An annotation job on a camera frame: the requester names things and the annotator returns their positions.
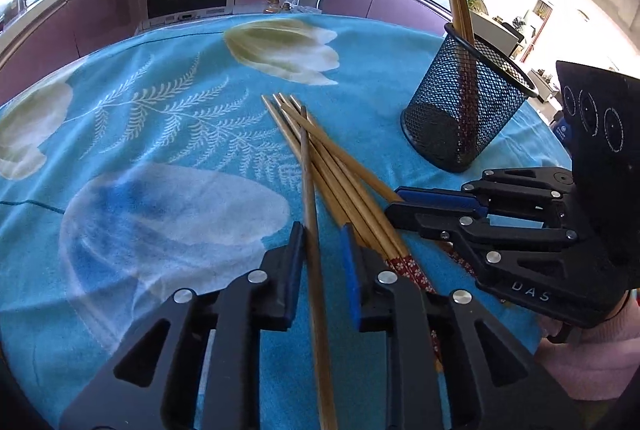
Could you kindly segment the right hand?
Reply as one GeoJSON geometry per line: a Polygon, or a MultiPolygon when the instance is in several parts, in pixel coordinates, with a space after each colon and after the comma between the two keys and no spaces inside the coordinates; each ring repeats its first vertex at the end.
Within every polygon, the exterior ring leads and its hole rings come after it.
{"type": "Polygon", "coordinates": [[[538,325],[544,338],[554,344],[576,344],[582,338],[582,328],[539,314],[538,325]]]}

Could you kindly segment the pink sleeve right forearm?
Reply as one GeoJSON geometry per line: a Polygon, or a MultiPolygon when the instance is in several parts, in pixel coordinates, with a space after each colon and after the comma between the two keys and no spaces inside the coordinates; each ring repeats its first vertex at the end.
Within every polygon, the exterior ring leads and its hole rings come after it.
{"type": "Polygon", "coordinates": [[[637,291],[631,289],[609,319],[573,343],[542,339],[535,358],[574,400],[619,398],[639,367],[637,291]]]}

